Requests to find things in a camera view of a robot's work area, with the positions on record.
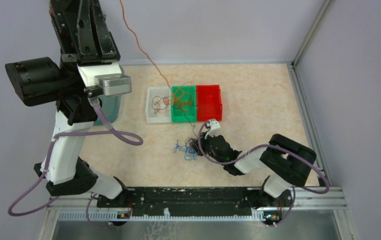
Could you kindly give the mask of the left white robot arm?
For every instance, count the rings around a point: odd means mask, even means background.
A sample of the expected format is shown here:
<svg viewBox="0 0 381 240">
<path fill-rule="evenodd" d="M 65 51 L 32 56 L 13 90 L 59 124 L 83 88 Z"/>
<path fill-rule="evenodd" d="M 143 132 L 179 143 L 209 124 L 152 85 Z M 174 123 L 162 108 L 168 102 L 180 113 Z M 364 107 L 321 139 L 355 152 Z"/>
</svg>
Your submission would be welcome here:
<svg viewBox="0 0 381 240">
<path fill-rule="evenodd" d="M 7 63 L 7 76 L 29 107 L 55 102 L 55 127 L 45 160 L 35 165 L 52 196 L 86 192 L 105 196 L 116 207 L 129 199 L 120 181 L 92 169 L 80 158 L 96 120 L 114 132 L 104 116 L 100 96 L 132 90 L 119 66 L 120 53 L 97 0 L 52 0 L 49 15 L 60 45 L 60 61 L 41 57 Z"/>
</svg>

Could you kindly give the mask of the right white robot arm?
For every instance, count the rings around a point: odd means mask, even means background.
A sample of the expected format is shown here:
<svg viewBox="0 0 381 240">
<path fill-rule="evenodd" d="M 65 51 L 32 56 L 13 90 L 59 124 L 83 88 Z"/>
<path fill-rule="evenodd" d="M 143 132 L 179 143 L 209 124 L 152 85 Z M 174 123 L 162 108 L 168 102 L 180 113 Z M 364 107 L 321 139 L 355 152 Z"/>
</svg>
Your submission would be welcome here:
<svg viewBox="0 0 381 240">
<path fill-rule="evenodd" d="M 317 154 L 314 150 L 281 134 L 274 134 L 268 147 L 243 152 L 231 148 L 222 135 L 193 138 L 189 145 L 198 156 L 209 156 L 232 176 L 243 176 L 252 171 L 269 168 L 260 190 L 246 199 L 253 208 L 279 205 L 280 195 L 292 186 L 305 186 Z"/>
</svg>

